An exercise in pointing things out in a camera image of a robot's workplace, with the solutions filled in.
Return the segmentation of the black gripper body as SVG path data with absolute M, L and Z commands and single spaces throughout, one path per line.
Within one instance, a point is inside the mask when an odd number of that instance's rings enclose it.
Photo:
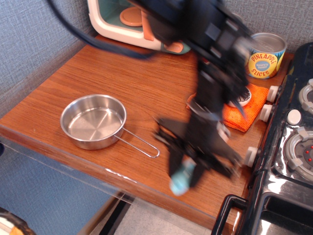
M 180 149 L 184 156 L 207 170 L 231 177 L 243 166 L 242 157 L 230 147 L 219 133 L 221 121 L 203 117 L 199 111 L 191 111 L 187 122 L 169 117 L 156 118 L 158 131 L 155 137 L 163 142 L 168 150 Z

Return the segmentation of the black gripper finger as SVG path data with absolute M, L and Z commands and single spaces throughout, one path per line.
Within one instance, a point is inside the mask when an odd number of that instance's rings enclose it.
M 184 152 L 180 149 L 169 149 L 168 174 L 170 178 L 179 170 L 183 157 Z
M 206 167 L 201 164 L 196 164 L 193 166 L 191 175 L 189 177 L 189 188 L 193 188 L 197 185 L 198 181 L 202 177 L 203 173 L 206 171 Z

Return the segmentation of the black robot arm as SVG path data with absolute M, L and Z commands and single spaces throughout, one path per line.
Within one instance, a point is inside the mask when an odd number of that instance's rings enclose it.
M 188 102 L 188 122 L 161 117 L 155 136 L 169 150 L 170 188 L 175 194 L 194 187 L 205 170 L 231 177 L 242 163 L 227 143 L 224 105 L 246 92 L 245 62 L 249 30 L 220 0 L 135 0 L 147 14 L 154 36 L 166 45 L 183 41 L 198 57 L 196 95 Z

